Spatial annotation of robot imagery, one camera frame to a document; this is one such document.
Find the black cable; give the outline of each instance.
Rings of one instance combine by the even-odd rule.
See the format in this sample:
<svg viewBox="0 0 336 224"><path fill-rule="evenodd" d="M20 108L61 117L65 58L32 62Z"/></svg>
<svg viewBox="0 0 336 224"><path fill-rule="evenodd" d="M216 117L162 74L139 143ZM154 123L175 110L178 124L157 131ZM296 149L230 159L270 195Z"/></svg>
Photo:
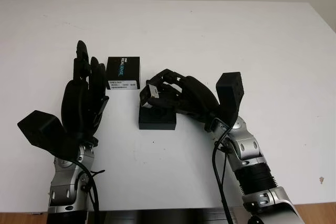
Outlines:
<svg viewBox="0 0 336 224"><path fill-rule="evenodd" d="M233 221L232 221L232 217L231 217L231 214L230 214L230 211L229 211L229 207L227 205L227 202L226 202L226 199L225 199L225 195L224 195L224 190L223 190L223 187L222 187L222 183L220 181L220 178L219 178L219 175L218 175L218 170L217 170L217 167L216 167L216 153L217 153L217 150L218 150L218 147L219 145L221 144L222 140L225 138L225 136L227 135L227 133L229 133L229 131L232 129L232 127L228 128L221 136L220 138L218 139L218 141L215 143L215 147L214 147L214 150L212 152L212 166L213 166L213 169L214 169L214 173L215 173L215 177L216 177L216 180L217 180L217 184L218 184L218 188L219 188L219 192L220 192L220 197L222 199L222 204L223 204L223 208L224 208L224 213L225 213L225 216L226 216L226 219L227 219L227 222L229 224L234 224Z"/></svg>
<svg viewBox="0 0 336 224"><path fill-rule="evenodd" d="M93 198L92 198L92 194L91 194L91 190L88 193L89 193L90 200L91 200L92 204L94 204L94 201L93 201Z"/></svg>
<svg viewBox="0 0 336 224"><path fill-rule="evenodd" d="M92 190L93 190L93 195L94 195L94 201L92 199L92 196L90 197L91 198L91 202L92 202L92 206L93 206L93 210L94 210L94 222L95 224L99 224L100 223L100 216L99 216L99 200L98 200L98 192L97 192L97 187L96 187L96 183L93 179L93 176L91 175L90 171L85 167L85 165L83 165L82 163L80 163L79 161L77 160L73 160L72 161L75 165L78 165L85 173L86 175L88 175L89 177L89 182L91 183L92 185Z"/></svg>
<svg viewBox="0 0 336 224"><path fill-rule="evenodd" d="M91 173L93 174L92 177L95 177L96 175L101 174L101 173L104 173L104 172L105 172L105 170L100 170L100 171L98 171L98 172L93 172L93 171L91 171Z"/></svg>
<svg viewBox="0 0 336 224"><path fill-rule="evenodd" d="M226 152L225 152L225 155L224 155L224 167L223 167L222 182L221 182L222 187L223 187L223 184L224 184L225 167L226 167Z"/></svg>

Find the barcode label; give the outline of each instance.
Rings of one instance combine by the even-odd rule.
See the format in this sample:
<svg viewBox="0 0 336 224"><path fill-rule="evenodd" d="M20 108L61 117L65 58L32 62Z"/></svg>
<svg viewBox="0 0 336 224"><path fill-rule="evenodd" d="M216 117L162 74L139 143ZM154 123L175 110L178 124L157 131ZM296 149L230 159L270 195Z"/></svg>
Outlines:
<svg viewBox="0 0 336 224"><path fill-rule="evenodd" d="M136 81L109 81L110 89L138 89Z"/></svg>

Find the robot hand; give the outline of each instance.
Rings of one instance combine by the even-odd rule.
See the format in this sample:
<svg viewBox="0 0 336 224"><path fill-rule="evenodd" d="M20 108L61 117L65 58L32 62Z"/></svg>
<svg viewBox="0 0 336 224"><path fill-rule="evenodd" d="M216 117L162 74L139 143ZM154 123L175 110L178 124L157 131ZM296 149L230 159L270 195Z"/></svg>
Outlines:
<svg viewBox="0 0 336 224"><path fill-rule="evenodd" d="M184 77L165 69L140 92L142 106L173 108L205 123L207 132L218 138L212 155L213 169L228 223L233 223L215 163L217 150L225 153L240 183L244 207L253 216L249 224L303 223L285 190L277 187L258 142L247 131L246 123L238 116L244 95L239 72L224 73L216 84L219 103L211 91L193 77ZM172 84L182 89L180 92ZM174 99L160 98L161 92L175 94Z"/></svg>
<svg viewBox="0 0 336 224"><path fill-rule="evenodd" d="M93 135L109 100L105 95L105 66L95 57L89 63L83 41L78 41L76 53L74 77L68 82L62 101L62 124L56 116L40 111L32 112L18 123L32 145L55 156L48 224L85 223L88 193L95 210L95 222L99 223L98 193L90 169L94 159L93 148L98 145Z"/></svg>

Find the black box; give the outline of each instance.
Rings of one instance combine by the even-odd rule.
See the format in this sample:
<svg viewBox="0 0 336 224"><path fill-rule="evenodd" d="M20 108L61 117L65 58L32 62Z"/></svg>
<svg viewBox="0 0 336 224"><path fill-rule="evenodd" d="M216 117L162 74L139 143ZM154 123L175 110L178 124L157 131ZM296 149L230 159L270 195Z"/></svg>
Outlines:
<svg viewBox="0 0 336 224"><path fill-rule="evenodd" d="M140 89L140 57L109 57L107 89Z"/></svg>
<svg viewBox="0 0 336 224"><path fill-rule="evenodd" d="M172 94L160 93L160 97L171 97ZM150 109L139 108L139 129L140 130L175 130L176 112L173 108L165 109L151 107Z"/></svg>

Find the white tabletop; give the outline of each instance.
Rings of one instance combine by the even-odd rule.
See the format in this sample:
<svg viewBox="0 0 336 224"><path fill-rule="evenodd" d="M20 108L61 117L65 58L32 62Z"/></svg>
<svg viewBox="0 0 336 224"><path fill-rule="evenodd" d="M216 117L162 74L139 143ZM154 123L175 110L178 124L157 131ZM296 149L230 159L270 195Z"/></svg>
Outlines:
<svg viewBox="0 0 336 224"><path fill-rule="evenodd" d="M240 71L240 116L278 184L294 204L336 200L336 34L308 4L0 0L0 211L47 210L53 157L16 124L33 110L60 118L79 39L103 63L140 56L141 87L169 68L215 92L223 72ZM106 169L101 210L220 206L200 123L178 115L175 131L140 131L139 91L107 95L92 168ZM230 168L225 192L241 205Z"/></svg>

